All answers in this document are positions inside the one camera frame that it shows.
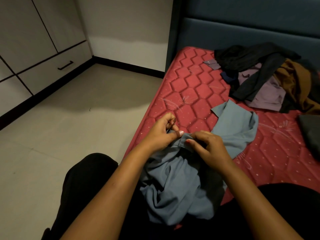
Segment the tile floor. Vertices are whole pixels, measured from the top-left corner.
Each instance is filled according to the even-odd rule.
[[[67,171],[122,157],[162,79],[95,64],[0,131],[0,239],[41,239]]]

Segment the red mattress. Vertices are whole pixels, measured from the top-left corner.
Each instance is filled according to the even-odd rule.
[[[259,116],[257,135],[234,162],[257,185],[288,182],[320,192],[320,162],[306,148],[296,117],[249,108],[228,97],[230,86],[203,61],[214,58],[210,50],[185,47],[178,52],[140,123],[126,156],[165,113],[175,114],[178,127],[187,133],[211,131],[218,118],[211,108],[228,99]],[[233,198],[229,190],[222,204]]]

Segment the headboard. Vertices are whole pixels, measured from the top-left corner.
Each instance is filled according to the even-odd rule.
[[[320,70],[320,0],[173,0],[166,70],[186,46],[273,42]]]

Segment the brown garment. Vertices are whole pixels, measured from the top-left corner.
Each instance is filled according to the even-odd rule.
[[[311,89],[309,70],[297,62],[286,59],[273,76],[294,102],[298,104],[302,112],[320,115],[320,104],[308,98]]]

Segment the wardrobe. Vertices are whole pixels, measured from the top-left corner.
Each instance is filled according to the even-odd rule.
[[[74,0],[0,0],[0,116],[92,58]]]

